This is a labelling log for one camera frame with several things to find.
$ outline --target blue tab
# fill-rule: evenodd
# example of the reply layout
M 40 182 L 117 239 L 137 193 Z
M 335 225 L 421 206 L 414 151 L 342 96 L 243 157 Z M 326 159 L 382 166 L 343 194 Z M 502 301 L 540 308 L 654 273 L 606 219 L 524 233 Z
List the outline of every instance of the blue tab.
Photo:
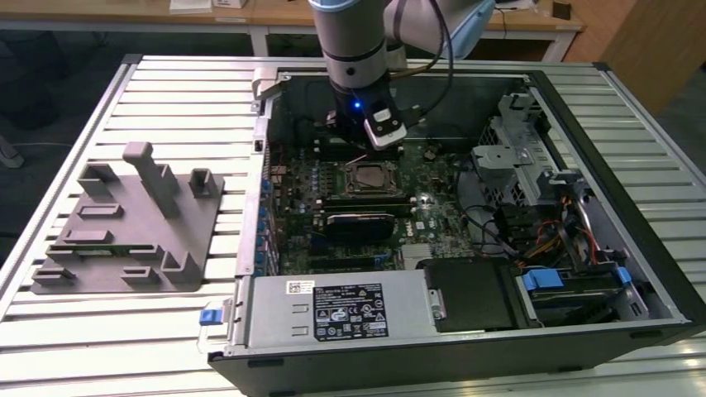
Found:
M 534 291 L 538 288 L 538 283 L 534 282 L 530 274 L 522 276 L 522 281 L 525 282 L 525 289 L 528 291 Z
M 560 272 L 556 269 L 537 269 L 530 270 L 528 274 L 532 275 L 538 288 L 562 288 L 564 281 L 560 277 Z
M 222 323 L 223 323 L 223 309 L 203 309 L 201 311 L 199 324 L 202 326 L 221 325 Z
M 629 285 L 633 282 L 633 277 L 624 266 L 618 267 L 618 278 L 621 279 L 621 283 L 624 285 Z
M 556 269 L 530 270 L 528 274 L 522 276 L 522 281 L 525 282 L 528 291 L 564 287 L 562 277 Z

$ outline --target barcode sticker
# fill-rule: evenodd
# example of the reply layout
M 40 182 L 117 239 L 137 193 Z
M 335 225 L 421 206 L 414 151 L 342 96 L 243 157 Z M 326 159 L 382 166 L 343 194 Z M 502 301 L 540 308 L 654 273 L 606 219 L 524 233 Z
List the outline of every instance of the barcode sticker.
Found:
M 314 280 L 287 281 L 287 294 L 311 294 L 314 292 Z

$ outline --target warning label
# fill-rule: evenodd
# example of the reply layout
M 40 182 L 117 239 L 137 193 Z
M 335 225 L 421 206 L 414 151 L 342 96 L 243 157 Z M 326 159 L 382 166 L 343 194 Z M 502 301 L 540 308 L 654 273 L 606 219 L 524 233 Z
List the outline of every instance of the warning label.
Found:
M 383 285 L 315 287 L 314 316 L 319 342 L 387 337 Z

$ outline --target blue drive latch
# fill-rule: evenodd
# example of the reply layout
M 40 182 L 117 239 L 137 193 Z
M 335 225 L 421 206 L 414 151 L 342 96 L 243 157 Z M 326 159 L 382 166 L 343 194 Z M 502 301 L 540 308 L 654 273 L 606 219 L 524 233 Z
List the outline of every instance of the blue drive latch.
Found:
M 556 269 L 536 269 L 522 276 L 528 291 L 536 289 L 562 288 L 564 281 Z

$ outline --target paper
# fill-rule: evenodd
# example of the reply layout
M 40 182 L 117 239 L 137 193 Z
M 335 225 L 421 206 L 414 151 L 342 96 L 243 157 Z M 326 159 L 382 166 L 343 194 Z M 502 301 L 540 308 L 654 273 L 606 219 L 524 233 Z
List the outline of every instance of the paper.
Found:
M 211 0 L 171 0 L 170 14 L 206 14 L 213 11 Z
M 501 10 L 517 11 L 517 10 L 526 10 L 528 8 L 533 8 L 536 5 L 534 0 L 514 0 L 513 2 L 498 2 L 496 4 L 496 8 L 500 8 Z

